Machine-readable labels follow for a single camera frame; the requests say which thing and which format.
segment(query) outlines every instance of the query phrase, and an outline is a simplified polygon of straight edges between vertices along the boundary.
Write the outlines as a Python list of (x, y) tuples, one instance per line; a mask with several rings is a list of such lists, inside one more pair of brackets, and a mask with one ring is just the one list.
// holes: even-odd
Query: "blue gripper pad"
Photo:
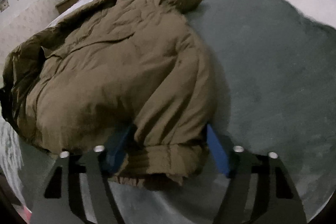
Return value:
[(210, 124), (206, 125), (206, 131), (207, 143), (218, 171), (230, 178), (238, 164), (233, 143), (228, 136), (216, 134)]
[(105, 143), (105, 153), (100, 156), (100, 169), (103, 172), (114, 174), (119, 170), (126, 156), (125, 147), (134, 140), (136, 130), (136, 125), (131, 124), (110, 136)]

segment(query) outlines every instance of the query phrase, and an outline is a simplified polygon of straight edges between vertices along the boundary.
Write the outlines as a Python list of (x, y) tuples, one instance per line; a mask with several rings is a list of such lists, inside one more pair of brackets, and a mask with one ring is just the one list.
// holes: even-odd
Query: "bed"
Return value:
[[(49, 26), (90, 1), (80, 0)], [(284, 0), (204, 0), (186, 17), (212, 52), (214, 129), (251, 152), (277, 152), (310, 220), (336, 188), (336, 30)], [(1, 125), (0, 165), (31, 208), (54, 161), (19, 140), (4, 120)], [(81, 176), (83, 203), (94, 222), (85, 180)], [(209, 157), (203, 172), (182, 188), (110, 188), (126, 223), (212, 223), (228, 183)]]

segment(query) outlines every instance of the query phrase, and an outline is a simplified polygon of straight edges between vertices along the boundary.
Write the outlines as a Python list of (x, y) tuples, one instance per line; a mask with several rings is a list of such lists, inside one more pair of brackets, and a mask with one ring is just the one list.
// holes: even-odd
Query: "bed sheet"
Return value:
[[(80, 0), (49, 26), (90, 1)], [(336, 188), (336, 30), (304, 18), (284, 0), (204, 0), (186, 17), (213, 55), (214, 129), (251, 152), (277, 152), (312, 218)], [(8, 133), (1, 134), (9, 145)], [(36, 182), (28, 165), (38, 157), (36, 168), (47, 173), (53, 162), (20, 141), (11, 145), (19, 146), (16, 155), (4, 152), (0, 164), (17, 161), (7, 178), (29, 207), (31, 196), (22, 189), (34, 193)], [(85, 176), (81, 182), (88, 219), (95, 220)], [(126, 223), (201, 224), (212, 223), (227, 185), (209, 157), (201, 175), (169, 192), (110, 188)]]

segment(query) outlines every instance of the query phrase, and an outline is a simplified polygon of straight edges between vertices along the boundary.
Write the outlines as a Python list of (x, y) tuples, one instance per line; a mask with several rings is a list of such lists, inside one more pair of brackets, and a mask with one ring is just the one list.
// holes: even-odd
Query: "nightstand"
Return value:
[(57, 4), (55, 7), (59, 14), (64, 13), (67, 9), (69, 9), (72, 5), (74, 5), (79, 0), (63, 0), (59, 4)]

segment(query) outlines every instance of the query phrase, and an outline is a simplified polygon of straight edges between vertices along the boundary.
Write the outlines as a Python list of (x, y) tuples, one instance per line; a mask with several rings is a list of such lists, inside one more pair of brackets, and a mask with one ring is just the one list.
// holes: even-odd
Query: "metal screw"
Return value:
[(234, 150), (234, 152), (241, 153), (241, 152), (244, 152), (244, 147), (236, 145), (236, 146), (233, 147), (233, 150)]
[(95, 146), (95, 148), (93, 149), (95, 152), (103, 152), (105, 150), (105, 146), (103, 145), (97, 145)]
[(63, 151), (59, 154), (59, 157), (64, 159), (70, 156), (70, 153), (68, 151)]
[(271, 159), (277, 159), (277, 158), (278, 158), (278, 154), (275, 153), (275, 152), (270, 152), (270, 153), (268, 153), (268, 156), (269, 156)]

